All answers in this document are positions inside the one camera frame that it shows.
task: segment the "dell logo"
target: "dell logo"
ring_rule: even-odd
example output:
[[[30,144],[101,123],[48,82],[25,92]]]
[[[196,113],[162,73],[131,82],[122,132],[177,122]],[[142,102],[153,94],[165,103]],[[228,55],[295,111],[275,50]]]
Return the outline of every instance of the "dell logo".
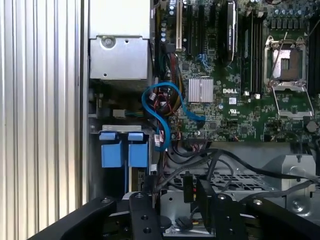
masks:
[[[237,89],[231,89],[231,88],[223,88],[222,89],[222,93],[224,93],[224,94],[237,94],[238,93],[238,91],[237,91]]]

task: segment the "ram slot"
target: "ram slot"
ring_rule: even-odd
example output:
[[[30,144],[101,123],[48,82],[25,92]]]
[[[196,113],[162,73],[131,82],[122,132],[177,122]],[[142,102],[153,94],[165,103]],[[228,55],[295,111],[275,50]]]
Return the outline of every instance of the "ram slot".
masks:
[[[258,17],[257,14],[251,13],[251,46],[250,46],[250,92],[251,94],[261,94],[263,86],[263,21],[266,15]]]
[[[186,55],[192,55],[192,27],[193,27],[193,6],[188,5],[186,8],[186,29],[185,29],[185,38],[186,38]]]
[[[310,20],[310,29],[313,29],[319,18]],[[309,44],[309,67],[308,67],[308,93],[310,96],[320,94],[320,24],[318,24],[310,35]]]
[[[199,54],[203,54],[205,51],[205,6],[199,6],[198,12],[198,52]]]

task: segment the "screw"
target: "screw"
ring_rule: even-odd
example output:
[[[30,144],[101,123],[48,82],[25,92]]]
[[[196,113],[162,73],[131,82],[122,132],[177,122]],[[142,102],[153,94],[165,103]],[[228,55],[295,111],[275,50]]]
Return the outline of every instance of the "screw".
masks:
[[[108,204],[108,203],[110,203],[110,199],[106,197],[106,198],[103,199],[101,202],[102,202],[103,204]]]
[[[297,212],[302,212],[304,210],[304,206],[301,205],[300,202],[298,202],[297,200],[293,201],[292,205]]]
[[[220,198],[221,200],[224,200],[224,199],[226,199],[226,196],[223,195],[223,194],[219,194],[219,195],[218,195],[218,198]]]
[[[106,48],[111,48],[114,45],[114,40],[112,38],[107,37],[103,40],[103,45]]]
[[[144,196],[143,196],[141,193],[138,193],[137,195],[135,195],[135,197],[136,197],[137,199],[142,199]]]
[[[259,200],[259,199],[253,200],[253,203],[254,203],[254,204],[257,204],[257,205],[262,205],[262,201]]]

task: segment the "black expansion slot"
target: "black expansion slot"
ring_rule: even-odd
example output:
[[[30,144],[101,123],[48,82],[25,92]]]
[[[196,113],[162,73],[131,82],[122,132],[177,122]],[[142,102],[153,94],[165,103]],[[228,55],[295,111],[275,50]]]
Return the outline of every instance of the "black expansion slot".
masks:
[[[186,38],[186,48],[185,52],[187,56],[192,55],[192,27],[193,27],[193,6],[188,5],[186,7],[186,28],[185,28],[185,38]]]
[[[216,14],[216,3],[213,2],[209,13],[209,27],[213,29],[216,27]]]
[[[243,80],[250,82],[249,92],[251,95],[262,94],[263,88],[263,65],[264,65],[264,46],[263,42],[263,21],[267,13],[260,14],[253,11],[246,18],[246,38],[247,45],[246,62],[247,68],[244,71]]]
[[[310,19],[310,29],[313,29],[319,17]],[[310,96],[320,94],[320,24],[318,24],[308,39],[309,66],[308,66],[308,93]]]
[[[205,38],[206,38],[206,30],[205,30],[205,6],[200,5],[198,11],[198,53],[203,54],[205,51]]]

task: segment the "screw hole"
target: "screw hole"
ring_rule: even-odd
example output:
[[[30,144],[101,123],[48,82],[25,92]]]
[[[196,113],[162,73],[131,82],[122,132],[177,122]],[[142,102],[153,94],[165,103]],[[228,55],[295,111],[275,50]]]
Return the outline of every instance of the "screw hole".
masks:
[[[145,229],[143,229],[143,232],[145,233],[145,234],[150,234],[151,233],[151,228],[149,228],[149,227],[146,227]]]

